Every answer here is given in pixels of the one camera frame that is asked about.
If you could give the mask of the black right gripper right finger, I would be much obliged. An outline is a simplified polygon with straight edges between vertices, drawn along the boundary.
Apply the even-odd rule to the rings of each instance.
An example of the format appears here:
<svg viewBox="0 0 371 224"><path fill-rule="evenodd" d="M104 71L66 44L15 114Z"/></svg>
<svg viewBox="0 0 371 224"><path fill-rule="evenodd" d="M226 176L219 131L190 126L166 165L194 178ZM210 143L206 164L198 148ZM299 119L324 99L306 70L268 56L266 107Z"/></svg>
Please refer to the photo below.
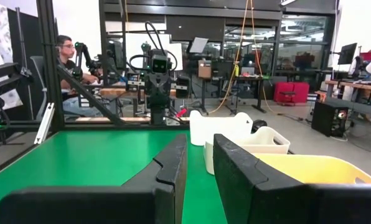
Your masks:
<svg viewBox="0 0 371 224"><path fill-rule="evenodd" d="M221 134L213 158L228 224L371 224L371 184L304 184Z"/></svg>

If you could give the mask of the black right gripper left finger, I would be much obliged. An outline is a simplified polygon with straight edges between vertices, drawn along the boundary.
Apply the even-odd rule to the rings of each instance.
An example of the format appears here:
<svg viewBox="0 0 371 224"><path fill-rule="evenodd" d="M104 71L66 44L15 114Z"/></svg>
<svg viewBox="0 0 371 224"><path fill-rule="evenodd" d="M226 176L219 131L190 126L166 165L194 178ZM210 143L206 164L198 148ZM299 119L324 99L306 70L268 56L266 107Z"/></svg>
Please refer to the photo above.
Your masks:
<svg viewBox="0 0 371 224"><path fill-rule="evenodd" d="M122 186L29 187L0 200L0 224L182 224L187 136Z"/></svg>

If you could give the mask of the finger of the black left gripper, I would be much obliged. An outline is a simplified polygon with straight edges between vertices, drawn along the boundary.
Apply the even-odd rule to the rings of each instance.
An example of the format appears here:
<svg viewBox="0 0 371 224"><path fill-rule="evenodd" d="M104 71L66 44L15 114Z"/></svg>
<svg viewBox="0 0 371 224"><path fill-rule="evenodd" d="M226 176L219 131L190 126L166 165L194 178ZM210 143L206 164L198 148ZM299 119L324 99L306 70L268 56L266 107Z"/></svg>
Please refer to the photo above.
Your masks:
<svg viewBox="0 0 371 224"><path fill-rule="evenodd" d="M162 76L158 83L159 104L161 108L166 108L170 101L171 78L170 76Z"/></svg>
<svg viewBox="0 0 371 224"><path fill-rule="evenodd" d="M150 76L146 76L145 80L145 94L147 94L147 107L151 107L151 103L153 102L153 95L157 90L156 82Z"/></svg>

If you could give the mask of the cardboard box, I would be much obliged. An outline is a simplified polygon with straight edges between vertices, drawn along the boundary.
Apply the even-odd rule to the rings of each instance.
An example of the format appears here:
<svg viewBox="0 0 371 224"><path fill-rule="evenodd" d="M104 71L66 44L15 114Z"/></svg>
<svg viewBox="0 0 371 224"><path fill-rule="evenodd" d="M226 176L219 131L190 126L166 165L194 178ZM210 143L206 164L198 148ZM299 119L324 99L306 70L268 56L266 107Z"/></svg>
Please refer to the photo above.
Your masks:
<svg viewBox="0 0 371 224"><path fill-rule="evenodd" d="M199 60L198 61L198 77L203 79L210 79L212 76L212 61L211 60Z"/></svg>

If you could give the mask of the white tilted panel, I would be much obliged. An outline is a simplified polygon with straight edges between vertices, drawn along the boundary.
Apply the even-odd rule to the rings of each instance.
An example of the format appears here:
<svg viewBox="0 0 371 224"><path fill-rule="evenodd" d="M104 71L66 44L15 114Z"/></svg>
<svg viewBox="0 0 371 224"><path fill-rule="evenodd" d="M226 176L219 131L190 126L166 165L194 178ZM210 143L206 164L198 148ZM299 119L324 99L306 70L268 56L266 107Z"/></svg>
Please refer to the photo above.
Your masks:
<svg viewBox="0 0 371 224"><path fill-rule="evenodd" d="M209 40L202 37L195 37L188 48L188 53L201 54Z"/></svg>

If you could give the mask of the white board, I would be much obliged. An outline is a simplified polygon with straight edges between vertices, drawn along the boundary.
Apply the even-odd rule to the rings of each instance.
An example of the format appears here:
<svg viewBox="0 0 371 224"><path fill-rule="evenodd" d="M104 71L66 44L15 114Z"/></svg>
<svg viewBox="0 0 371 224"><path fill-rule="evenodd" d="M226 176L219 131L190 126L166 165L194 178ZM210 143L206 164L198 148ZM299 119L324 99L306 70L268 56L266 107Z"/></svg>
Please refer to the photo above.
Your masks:
<svg viewBox="0 0 371 224"><path fill-rule="evenodd" d="M177 59L177 67L175 71L183 70L183 60L182 60L182 46L180 43L171 43L170 34L159 34L162 46L164 50L170 51ZM142 44L148 43L151 48L154 48L154 45L147 34L135 34L127 33L126 34L126 58L127 61L134 55L142 55L143 51L141 48Z"/></svg>

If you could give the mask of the orange plastic bin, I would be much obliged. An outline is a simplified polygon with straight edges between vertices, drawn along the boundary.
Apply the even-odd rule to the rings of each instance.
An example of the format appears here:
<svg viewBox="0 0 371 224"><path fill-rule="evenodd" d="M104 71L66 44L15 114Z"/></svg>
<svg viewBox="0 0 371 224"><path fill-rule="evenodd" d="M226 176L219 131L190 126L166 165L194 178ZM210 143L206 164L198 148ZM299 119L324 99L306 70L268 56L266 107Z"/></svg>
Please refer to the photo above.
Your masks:
<svg viewBox="0 0 371 224"><path fill-rule="evenodd" d="M336 157L263 153L254 156L304 184L371 184L371 175Z"/></svg>

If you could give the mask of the green table mat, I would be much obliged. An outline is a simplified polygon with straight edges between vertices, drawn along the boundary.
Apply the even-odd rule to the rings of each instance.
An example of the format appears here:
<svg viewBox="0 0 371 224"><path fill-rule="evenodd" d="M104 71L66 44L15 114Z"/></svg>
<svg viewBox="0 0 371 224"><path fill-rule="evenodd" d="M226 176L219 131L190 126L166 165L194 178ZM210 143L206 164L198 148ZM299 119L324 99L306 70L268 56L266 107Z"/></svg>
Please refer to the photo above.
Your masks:
<svg viewBox="0 0 371 224"><path fill-rule="evenodd" d="M148 165L180 132L64 131L0 171L0 199L35 185L121 185ZM187 147L182 224L227 224L203 149Z"/></svg>

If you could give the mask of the white plastic bin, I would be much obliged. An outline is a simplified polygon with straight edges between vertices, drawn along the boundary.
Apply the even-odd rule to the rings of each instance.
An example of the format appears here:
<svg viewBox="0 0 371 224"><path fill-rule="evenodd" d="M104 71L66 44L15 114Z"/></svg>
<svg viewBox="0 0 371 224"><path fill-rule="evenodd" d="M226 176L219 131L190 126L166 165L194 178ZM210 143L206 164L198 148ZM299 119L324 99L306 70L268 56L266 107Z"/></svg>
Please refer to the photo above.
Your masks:
<svg viewBox="0 0 371 224"><path fill-rule="evenodd" d="M214 134L250 134L253 120L243 112L235 116L209 117L202 116L197 110L190 112L190 141L195 146L204 146Z"/></svg>

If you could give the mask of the black table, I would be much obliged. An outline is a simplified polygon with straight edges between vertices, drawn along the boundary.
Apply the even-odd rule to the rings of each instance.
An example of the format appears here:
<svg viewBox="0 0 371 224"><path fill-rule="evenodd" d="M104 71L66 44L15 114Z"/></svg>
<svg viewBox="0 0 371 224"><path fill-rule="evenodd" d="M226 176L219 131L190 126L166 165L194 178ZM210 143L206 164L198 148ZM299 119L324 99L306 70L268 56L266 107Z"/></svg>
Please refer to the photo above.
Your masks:
<svg viewBox="0 0 371 224"><path fill-rule="evenodd" d="M266 110L264 110L262 107L261 107L261 94L263 92L263 83L265 81L265 78L263 76L248 76L248 77L243 77L243 76L239 76L235 79L236 81L248 81L250 83L253 83L255 82L257 84L257 91L256 91L256 99L257 99L257 103L255 105L251 105L254 109L262 112L262 113L267 113Z"/></svg>

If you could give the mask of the silver aluminium bar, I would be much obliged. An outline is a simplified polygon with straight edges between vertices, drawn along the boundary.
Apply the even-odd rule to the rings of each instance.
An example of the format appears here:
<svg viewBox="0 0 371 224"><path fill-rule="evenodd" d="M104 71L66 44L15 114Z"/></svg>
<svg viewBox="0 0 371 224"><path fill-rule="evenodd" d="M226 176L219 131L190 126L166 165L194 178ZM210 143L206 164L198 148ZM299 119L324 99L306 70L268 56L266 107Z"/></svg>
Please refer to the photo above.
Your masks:
<svg viewBox="0 0 371 224"><path fill-rule="evenodd" d="M42 121L40 122L40 126L35 137L34 144L42 144L49 132L49 128L51 125L52 118L55 113L55 103L48 103L45 113L42 117Z"/></svg>

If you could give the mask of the black computer tower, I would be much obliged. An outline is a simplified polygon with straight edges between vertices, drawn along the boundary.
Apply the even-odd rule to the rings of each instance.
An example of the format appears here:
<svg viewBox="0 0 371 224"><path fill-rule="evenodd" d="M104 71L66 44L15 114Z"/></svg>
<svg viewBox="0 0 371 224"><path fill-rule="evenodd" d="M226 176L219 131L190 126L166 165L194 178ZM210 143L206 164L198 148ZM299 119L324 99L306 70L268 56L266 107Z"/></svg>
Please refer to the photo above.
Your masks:
<svg viewBox="0 0 371 224"><path fill-rule="evenodd" d="M348 107L317 101L312 111L311 127L327 137L342 138L348 112Z"/></svg>

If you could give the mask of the red cabinet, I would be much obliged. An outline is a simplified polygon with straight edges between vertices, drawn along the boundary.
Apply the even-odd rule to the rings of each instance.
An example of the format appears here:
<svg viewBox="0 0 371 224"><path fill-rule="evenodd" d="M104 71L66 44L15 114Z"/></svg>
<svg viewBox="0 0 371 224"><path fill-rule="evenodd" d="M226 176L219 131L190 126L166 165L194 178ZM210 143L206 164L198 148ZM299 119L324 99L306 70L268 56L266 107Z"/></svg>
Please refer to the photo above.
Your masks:
<svg viewBox="0 0 371 224"><path fill-rule="evenodd" d="M279 82L275 85L274 101L284 104L306 103L309 84L306 82Z"/></svg>

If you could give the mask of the wooden desk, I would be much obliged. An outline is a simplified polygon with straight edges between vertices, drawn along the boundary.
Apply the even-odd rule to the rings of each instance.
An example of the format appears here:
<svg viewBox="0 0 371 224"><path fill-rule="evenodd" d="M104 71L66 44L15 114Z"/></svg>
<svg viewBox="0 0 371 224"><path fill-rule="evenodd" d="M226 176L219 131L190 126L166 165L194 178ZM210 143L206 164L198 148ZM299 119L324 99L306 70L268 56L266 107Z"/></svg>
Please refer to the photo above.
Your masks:
<svg viewBox="0 0 371 224"><path fill-rule="evenodd" d="M369 93L368 101L371 99L371 83L349 82L340 80L326 80L327 85L324 101L343 100L358 101L366 93Z"/></svg>

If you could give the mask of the black monitor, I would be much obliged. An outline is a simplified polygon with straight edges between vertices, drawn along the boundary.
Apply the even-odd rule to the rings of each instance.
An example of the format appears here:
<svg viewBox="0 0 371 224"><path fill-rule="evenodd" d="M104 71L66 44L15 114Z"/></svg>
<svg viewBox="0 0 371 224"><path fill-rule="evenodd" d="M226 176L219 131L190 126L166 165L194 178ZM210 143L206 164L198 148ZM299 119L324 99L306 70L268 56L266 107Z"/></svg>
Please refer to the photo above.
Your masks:
<svg viewBox="0 0 371 224"><path fill-rule="evenodd" d="M338 65L351 64L354 59L357 43L342 46L339 54Z"/></svg>

